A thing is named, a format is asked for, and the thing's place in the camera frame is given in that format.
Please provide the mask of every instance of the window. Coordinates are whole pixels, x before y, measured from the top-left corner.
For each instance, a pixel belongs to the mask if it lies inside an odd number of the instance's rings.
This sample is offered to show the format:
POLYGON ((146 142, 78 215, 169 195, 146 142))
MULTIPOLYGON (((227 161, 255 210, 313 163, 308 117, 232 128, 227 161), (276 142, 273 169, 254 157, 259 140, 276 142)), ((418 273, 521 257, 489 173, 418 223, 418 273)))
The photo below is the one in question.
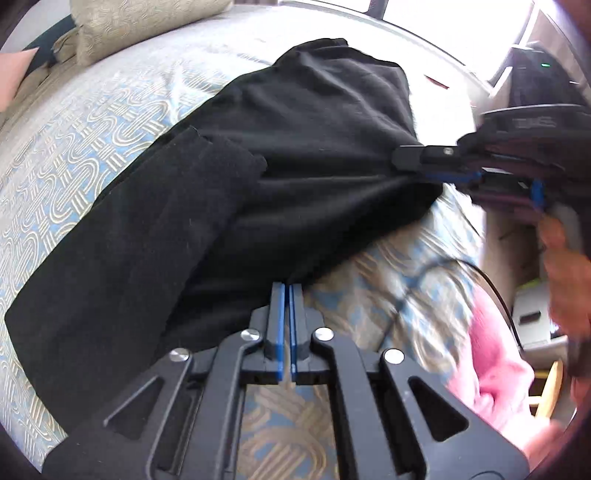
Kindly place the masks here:
POLYGON ((531 0, 390 0, 384 20, 490 79, 529 19, 531 0))

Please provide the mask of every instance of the pink pillow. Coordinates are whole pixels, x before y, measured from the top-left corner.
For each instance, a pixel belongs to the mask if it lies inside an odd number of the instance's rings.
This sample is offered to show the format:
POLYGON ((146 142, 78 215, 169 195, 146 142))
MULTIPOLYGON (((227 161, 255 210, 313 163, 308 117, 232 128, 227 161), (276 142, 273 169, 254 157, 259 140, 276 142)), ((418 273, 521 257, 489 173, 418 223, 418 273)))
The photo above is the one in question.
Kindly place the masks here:
POLYGON ((37 50, 33 48, 18 53, 0 53, 0 112, 6 111, 17 94, 37 50))

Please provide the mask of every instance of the wooden chair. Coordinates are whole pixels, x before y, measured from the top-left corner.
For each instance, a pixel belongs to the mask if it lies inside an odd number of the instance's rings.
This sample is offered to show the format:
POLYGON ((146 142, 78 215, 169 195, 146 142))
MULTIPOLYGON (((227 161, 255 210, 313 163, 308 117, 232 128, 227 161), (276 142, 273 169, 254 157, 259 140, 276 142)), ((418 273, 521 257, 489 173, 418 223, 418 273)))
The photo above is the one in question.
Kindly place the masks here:
POLYGON ((552 368, 548 370, 535 370, 534 378, 545 378, 546 383, 542 394, 535 397, 530 397, 530 407, 537 407, 535 416, 549 419, 554 412, 556 402, 558 402, 558 395, 562 386, 564 374, 563 363, 558 360, 554 362, 552 368))

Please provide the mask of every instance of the human hand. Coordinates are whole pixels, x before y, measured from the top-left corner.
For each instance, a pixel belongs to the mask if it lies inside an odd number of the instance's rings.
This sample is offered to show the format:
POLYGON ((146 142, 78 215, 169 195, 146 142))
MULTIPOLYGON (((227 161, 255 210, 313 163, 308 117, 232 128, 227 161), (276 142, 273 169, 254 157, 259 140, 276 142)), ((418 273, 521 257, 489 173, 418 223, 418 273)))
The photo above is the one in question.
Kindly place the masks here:
MULTIPOLYGON (((568 250, 562 224, 544 217, 539 224, 546 247, 544 268, 550 286, 550 317, 563 332, 574 339, 591 337, 591 261, 568 250)), ((575 378, 571 397, 581 405, 591 388, 591 379, 575 378)))

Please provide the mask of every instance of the blue and beige bedspread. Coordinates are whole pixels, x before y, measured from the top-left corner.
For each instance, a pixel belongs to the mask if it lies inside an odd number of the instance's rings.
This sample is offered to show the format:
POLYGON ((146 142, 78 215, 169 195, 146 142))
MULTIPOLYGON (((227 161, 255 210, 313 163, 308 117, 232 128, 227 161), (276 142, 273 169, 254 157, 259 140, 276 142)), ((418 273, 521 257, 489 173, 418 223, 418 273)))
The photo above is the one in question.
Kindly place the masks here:
MULTIPOLYGON (((426 63, 429 52, 405 35, 322 11, 236 7, 87 69, 75 59, 59 64, 9 118, 0 129, 0 421, 37 468, 65 433, 28 382, 4 314, 100 191, 232 79, 320 37, 344 37, 368 54, 399 62, 409 76, 419 140, 454 141, 473 129, 465 91, 434 90, 423 68, 461 75, 437 59, 426 63)), ((420 279, 417 274, 447 257, 478 261, 482 231, 481 212, 447 187, 421 222, 339 266, 307 290, 306 301, 359 346, 399 346, 445 379, 467 335, 472 280, 457 264, 420 279), (408 288, 412 294, 400 302, 408 288), (394 319, 392 335, 382 342, 394 319)), ((239 472, 260 480, 335 478, 325 389, 289 383, 249 388, 239 472)))

